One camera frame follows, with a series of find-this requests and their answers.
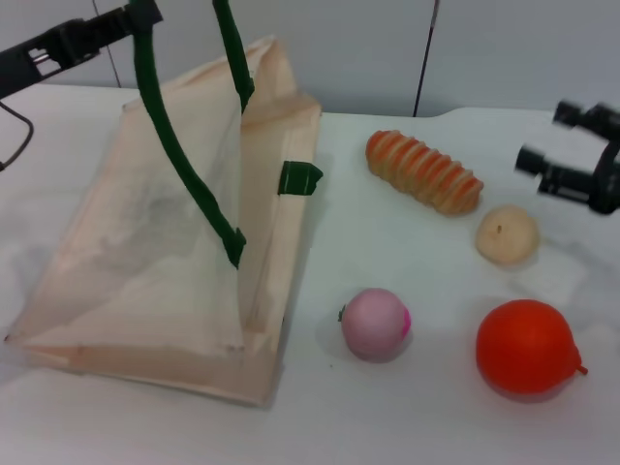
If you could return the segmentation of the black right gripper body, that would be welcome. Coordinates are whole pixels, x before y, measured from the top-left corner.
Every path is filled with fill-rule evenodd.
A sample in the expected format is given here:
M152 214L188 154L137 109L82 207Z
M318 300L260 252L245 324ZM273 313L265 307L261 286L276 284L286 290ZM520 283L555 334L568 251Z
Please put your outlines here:
M588 114L592 118L590 131L607 141L593 171L595 191L589 206L601 214L611 214L619 208L619 111L596 104Z

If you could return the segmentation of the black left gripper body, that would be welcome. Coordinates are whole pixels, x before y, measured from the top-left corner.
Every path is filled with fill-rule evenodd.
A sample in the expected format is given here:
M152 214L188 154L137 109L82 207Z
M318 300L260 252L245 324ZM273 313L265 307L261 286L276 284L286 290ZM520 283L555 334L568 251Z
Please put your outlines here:
M80 26L56 26L1 52L1 96L8 97L82 62Z

